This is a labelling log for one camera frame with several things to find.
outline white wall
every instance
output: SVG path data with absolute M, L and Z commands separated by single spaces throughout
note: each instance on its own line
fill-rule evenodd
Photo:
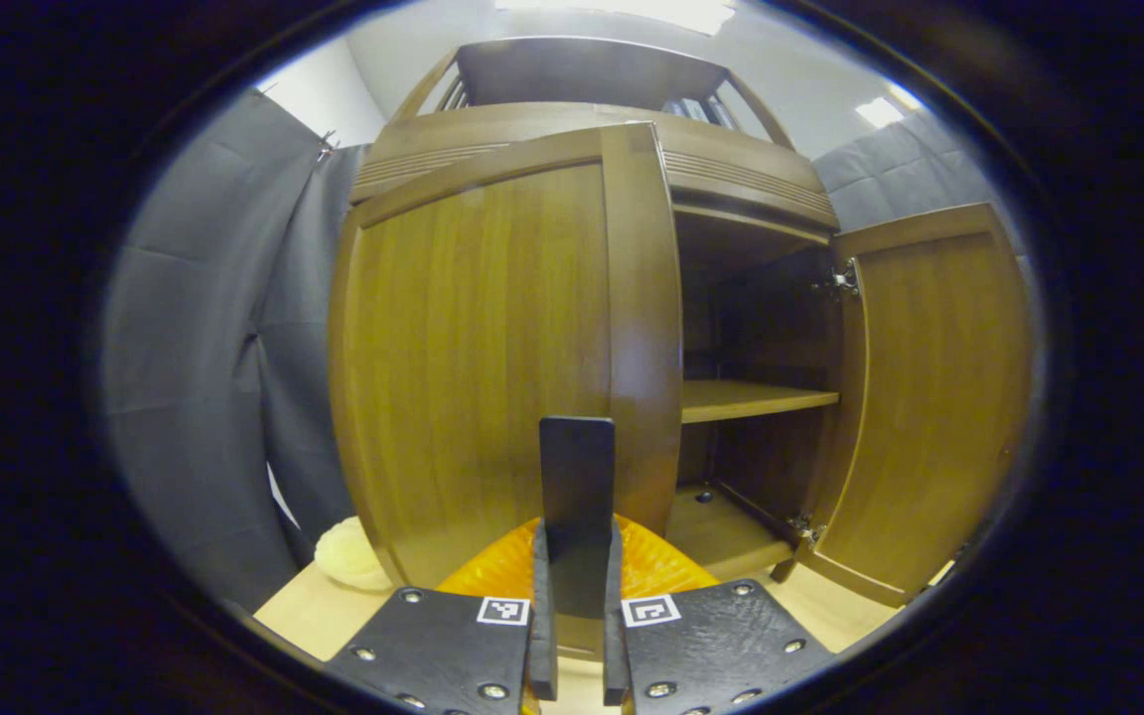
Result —
M 344 38 L 327 41 L 261 80 L 259 90 L 336 146 L 368 144 L 387 122 Z
M 785 126 L 801 154 L 818 157 L 873 132 L 855 105 L 885 94 L 875 72 L 774 13 L 738 3 L 713 37 L 657 19 L 610 13 L 494 9 L 493 0 L 418 0 L 373 15 L 348 32 L 378 108 L 390 117 L 419 79 L 454 46 L 526 34 L 639 41 L 709 59 L 739 73 Z

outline cabinet door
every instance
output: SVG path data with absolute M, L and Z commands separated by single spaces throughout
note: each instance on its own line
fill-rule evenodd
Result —
M 615 510 L 664 533 L 681 291 L 652 125 L 509 145 L 353 208 L 329 389 L 356 510 L 400 583 L 432 587 L 540 516 L 546 415 L 612 418 Z
M 882 603 L 909 601 L 998 494 L 1028 397 L 1025 289 L 990 205 L 834 239 L 859 295 L 841 300 L 844 357 L 829 479 L 800 561 Z

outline screw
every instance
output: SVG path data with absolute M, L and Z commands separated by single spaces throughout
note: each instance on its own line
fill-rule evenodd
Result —
M 509 696 L 509 691 L 496 683 L 488 683 L 479 686 L 479 694 L 488 698 L 488 700 L 502 700 L 502 698 Z
M 758 696 L 762 696 L 762 691 L 760 691 L 760 689 L 746 689 L 746 691 L 741 692 L 739 696 L 731 698 L 731 705 L 740 705 L 740 702 L 753 700 L 753 698 Z
M 652 683 L 648 686 L 648 697 L 673 696 L 677 686 L 673 683 Z

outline ceiling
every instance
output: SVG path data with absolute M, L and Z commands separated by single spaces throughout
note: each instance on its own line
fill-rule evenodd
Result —
M 855 113 L 885 95 L 885 81 L 771 9 L 737 3 L 707 37 L 652 18 L 585 10 L 495 10 L 493 0 L 418 0 L 375 15 L 345 35 L 373 101 L 391 117 L 432 64 L 459 45 L 502 37 L 572 34 L 639 41 L 709 59 L 753 87 L 801 154 L 818 157 L 873 132 Z

